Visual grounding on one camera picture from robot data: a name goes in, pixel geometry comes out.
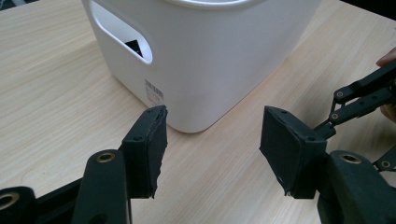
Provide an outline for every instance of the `black mechanical part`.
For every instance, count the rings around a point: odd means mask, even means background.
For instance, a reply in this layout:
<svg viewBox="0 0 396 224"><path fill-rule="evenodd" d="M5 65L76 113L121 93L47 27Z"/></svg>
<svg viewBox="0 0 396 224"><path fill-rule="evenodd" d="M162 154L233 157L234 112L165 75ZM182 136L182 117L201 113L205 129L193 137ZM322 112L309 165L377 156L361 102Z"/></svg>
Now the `black mechanical part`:
<svg viewBox="0 0 396 224"><path fill-rule="evenodd" d="M396 223L396 190L367 159L334 151L326 168L343 210L343 223Z"/></svg>
<svg viewBox="0 0 396 224"><path fill-rule="evenodd" d="M379 172L396 172L396 146L392 147L387 153L373 163Z"/></svg>
<svg viewBox="0 0 396 224"><path fill-rule="evenodd" d="M119 150L92 155L81 179L38 199L26 187L0 190L0 223L132 223L130 199L154 196L157 188L167 146L166 115L164 105L149 108Z"/></svg>
<svg viewBox="0 0 396 224"><path fill-rule="evenodd" d="M119 148L126 160L130 198L154 197L167 146L166 115L163 106L145 111Z"/></svg>
<svg viewBox="0 0 396 224"><path fill-rule="evenodd" d="M287 194L311 199L320 192L322 223L396 223L396 189L378 173L396 171L396 147L373 164L356 153L325 152L336 125L395 105L395 90L393 61L336 91L329 118L313 130L286 110L265 107L260 150Z"/></svg>
<svg viewBox="0 0 396 224"><path fill-rule="evenodd" d="M85 167L71 223L130 223L128 202L122 152L97 152Z"/></svg>
<svg viewBox="0 0 396 224"><path fill-rule="evenodd" d="M315 162L326 157L327 142L291 113L266 106L260 150L277 181L296 199L313 199L317 189L312 176Z"/></svg>
<svg viewBox="0 0 396 224"><path fill-rule="evenodd" d="M368 11L374 12L383 17L396 20L396 12L394 10L393 0L342 0L355 7L361 7Z"/></svg>

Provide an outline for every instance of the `white plastic container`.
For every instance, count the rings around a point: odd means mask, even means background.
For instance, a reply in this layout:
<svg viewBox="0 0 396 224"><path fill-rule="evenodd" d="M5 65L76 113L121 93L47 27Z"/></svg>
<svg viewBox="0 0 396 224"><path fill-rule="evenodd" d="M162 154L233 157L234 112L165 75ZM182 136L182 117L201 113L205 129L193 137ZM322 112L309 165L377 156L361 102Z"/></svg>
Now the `white plastic container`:
<svg viewBox="0 0 396 224"><path fill-rule="evenodd" d="M320 0L82 0L111 73L200 132L295 47ZM137 40L142 57L125 43Z"/></svg>

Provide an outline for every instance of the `barcode sticker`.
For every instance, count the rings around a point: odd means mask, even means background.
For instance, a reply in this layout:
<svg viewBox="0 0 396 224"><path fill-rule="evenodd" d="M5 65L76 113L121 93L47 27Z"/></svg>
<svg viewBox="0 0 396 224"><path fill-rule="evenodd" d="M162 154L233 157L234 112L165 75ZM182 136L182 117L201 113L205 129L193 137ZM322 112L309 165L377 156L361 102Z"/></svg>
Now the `barcode sticker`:
<svg viewBox="0 0 396 224"><path fill-rule="evenodd" d="M145 79L146 93L152 106L163 105L163 92Z"/></svg>

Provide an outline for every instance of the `wooden table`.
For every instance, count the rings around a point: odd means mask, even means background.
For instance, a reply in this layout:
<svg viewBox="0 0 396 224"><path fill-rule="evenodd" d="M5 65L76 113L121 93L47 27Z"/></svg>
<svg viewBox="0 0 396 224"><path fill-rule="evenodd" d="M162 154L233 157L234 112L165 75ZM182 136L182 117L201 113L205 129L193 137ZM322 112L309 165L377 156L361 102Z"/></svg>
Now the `wooden table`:
<svg viewBox="0 0 396 224"><path fill-rule="evenodd" d="M259 151L263 108L316 126L332 93L373 72L396 46L395 28L323 0L295 51L216 124L195 134L168 127L156 198L132 200L134 223L319 223L316 200L284 197ZM146 109L108 71L78 0L0 12L0 78L0 189L28 186L41 196L82 177L86 160L118 148ZM377 110L338 127L328 151L373 161L395 136Z"/></svg>

